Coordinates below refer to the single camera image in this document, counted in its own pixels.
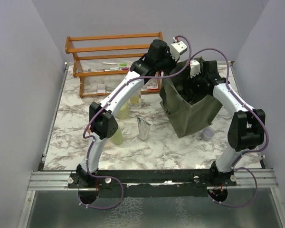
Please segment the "orange wooden shelf rack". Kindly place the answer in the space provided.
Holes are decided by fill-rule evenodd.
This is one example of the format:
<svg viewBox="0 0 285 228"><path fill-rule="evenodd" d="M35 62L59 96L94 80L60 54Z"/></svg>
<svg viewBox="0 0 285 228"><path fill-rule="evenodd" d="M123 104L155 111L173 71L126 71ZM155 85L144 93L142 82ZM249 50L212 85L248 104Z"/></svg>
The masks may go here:
<svg viewBox="0 0 285 228"><path fill-rule="evenodd" d="M104 65L103 62L127 63L130 68L133 61L143 56L143 51L149 48L149 44L143 41L163 39L162 32L107 35L107 36L87 36L87 37L67 37L65 52L73 56L73 77L79 79L79 96L93 97L98 95L108 95L108 93L98 94L85 93L85 83L88 77L119 76L126 71L109 71L104 69L112 67L124 67L114 65Z"/></svg>

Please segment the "red white small box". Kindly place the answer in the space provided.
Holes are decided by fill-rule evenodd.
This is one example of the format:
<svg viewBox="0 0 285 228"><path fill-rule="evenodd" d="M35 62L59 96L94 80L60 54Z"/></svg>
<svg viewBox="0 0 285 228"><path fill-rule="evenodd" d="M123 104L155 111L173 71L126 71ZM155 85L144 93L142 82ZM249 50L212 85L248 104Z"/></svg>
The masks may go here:
<svg viewBox="0 0 285 228"><path fill-rule="evenodd" d="M159 85L158 84L148 84L147 85L147 90L148 91L158 91L159 90Z"/></svg>

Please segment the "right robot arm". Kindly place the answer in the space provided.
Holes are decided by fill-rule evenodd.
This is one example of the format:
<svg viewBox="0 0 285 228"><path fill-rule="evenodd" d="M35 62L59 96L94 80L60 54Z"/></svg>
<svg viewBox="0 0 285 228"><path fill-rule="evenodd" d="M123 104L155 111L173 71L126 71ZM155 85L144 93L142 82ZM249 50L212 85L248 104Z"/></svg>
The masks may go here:
<svg viewBox="0 0 285 228"><path fill-rule="evenodd" d="M192 59L188 70L190 77L184 84L185 95L194 105L211 98L232 116L228 130L228 147L212 163L209 181L219 186L233 174L233 169L242 156L252 152L267 140L265 130L266 114L262 109L248 105L229 84L227 77L218 73L216 61L197 61Z"/></svg>

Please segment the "pink green marker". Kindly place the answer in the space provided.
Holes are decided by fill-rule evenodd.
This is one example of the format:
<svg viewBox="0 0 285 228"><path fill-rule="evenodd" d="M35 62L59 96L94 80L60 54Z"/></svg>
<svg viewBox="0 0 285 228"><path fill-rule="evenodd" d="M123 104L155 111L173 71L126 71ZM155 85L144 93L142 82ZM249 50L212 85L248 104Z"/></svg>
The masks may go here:
<svg viewBox="0 0 285 228"><path fill-rule="evenodd" d="M112 68L108 68L108 69L104 69L104 72L109 72L109 71L126 71L129 70L128 67L112 67Z"/></svg>

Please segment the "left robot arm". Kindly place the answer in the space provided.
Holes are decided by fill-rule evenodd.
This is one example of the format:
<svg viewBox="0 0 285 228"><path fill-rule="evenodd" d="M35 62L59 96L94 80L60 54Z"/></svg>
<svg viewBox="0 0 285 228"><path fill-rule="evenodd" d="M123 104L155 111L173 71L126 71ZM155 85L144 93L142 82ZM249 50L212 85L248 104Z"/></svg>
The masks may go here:
<svg viewBox="0 0 285 228"><path fill-rule="evenodd" d="M133 62L129 72L117 88L100 103L90 104L90 121L85 131L90 130L83 138L89 139L89 146L83 161L76 168L76 175L84 187L91 187L99 178L99 159L108 138L112 137L118 124L116 116L125 102L141 89L158 71L169 72L175 66L180 56L191 51L188 40L180 41L174 37L174 42L168 45L165 41L155 39L141 58Z"/></svg>

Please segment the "small purple jar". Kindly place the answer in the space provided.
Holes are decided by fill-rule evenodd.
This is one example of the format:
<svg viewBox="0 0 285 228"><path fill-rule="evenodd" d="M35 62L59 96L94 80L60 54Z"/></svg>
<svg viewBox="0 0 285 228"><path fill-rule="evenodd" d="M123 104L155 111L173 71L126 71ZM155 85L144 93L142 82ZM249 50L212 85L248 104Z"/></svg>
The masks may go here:
<svg viewBox="0 0 285 228"><path fill-rule="evenodd" d="M201 137L205 141L210 141L210 140L212 140L214 135L215 135L214 129L211 128L211 127L206 127L206 128L203 129Z"/></svg>

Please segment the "green canvas bag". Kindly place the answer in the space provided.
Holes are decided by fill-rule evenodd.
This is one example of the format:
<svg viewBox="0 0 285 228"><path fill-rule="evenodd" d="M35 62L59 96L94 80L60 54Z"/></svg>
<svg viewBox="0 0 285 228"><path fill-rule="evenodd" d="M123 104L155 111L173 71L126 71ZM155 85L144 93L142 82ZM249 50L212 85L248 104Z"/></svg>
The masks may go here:
<svg viewBox="0 0 285 228"><path fill-rule="evenodd" d="M182 97L181 80L190 77L190 67L179 75L162 80L160 88L160 105L166 113L176 135L179 138L196 133L212 124L215 116L222 108L222 104L212 96L210 92L210 79L219 79L216 60L205 61L203 58L195 58L200 62L201 73L198 76L206 76L209 82L209 94L198 102L187 102Z"/></svg>

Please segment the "green bottle beige cap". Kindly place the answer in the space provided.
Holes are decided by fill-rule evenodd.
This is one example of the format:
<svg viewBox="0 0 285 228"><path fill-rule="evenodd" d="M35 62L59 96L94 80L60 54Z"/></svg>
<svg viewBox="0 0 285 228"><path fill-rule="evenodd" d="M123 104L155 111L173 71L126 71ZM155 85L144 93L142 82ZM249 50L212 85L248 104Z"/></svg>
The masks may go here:
<svg viewBox="0 0 285 228"><path fill-rule="evenodd" d="M115 145L121 145L124 141L122 131L120 127L118 127L117 131L114 133L114 135L110 138L111 142Z"/></svg>

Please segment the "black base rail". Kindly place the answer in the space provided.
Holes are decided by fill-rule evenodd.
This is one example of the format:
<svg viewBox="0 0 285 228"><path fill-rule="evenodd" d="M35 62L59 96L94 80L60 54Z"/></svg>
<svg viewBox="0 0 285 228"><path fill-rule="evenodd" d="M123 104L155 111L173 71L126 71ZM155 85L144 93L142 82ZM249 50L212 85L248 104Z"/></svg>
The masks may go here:
<svg viewBox="0 0 285 228"><path fill-rule="evenodd" d="M217 174L211 169L98 170L93 176L78 170L68 180L69 189L101 198L205 197L208 187L235 185L233 172Z"/></svg>

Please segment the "green white marker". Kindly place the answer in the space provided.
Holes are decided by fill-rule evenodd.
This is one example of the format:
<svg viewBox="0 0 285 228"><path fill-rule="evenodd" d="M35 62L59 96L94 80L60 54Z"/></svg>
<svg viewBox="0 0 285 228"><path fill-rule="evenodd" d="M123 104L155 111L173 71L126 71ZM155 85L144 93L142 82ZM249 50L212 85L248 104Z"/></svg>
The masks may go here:
<svg viewBox="0 0 285 228"><path fill-rule="evenodd" d="M112 62L103 62L104 65L114 65L114 66L121 66L121 67L126 67L127 63L112 63Z"/></svg>

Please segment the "green lotion bottle white cap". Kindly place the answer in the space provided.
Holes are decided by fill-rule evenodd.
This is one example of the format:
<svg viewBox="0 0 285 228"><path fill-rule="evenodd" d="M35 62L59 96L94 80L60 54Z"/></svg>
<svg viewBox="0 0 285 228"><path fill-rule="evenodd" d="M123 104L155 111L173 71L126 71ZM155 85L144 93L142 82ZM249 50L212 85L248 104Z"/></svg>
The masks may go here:
<svg viewBox="0 0 285 228"><path fill-rule="evenodd" d="M130 111L129 111L129 104L128 102L125 102L123 106L120 108L117 118L120 120L127 119L129 117Z"/></svg>

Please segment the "silver foil pouch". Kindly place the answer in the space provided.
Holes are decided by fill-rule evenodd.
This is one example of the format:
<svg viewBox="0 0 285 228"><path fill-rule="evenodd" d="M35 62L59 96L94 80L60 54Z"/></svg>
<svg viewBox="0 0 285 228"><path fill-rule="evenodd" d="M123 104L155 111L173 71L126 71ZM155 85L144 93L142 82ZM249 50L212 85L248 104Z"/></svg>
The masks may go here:
<svg viewBox="0 0 285 228"><path fill-rule="evenodd" d="M151 124L140 117L137 117L137 123L139 132L138 137L140 140L146 141L148 139Z"/></svg>

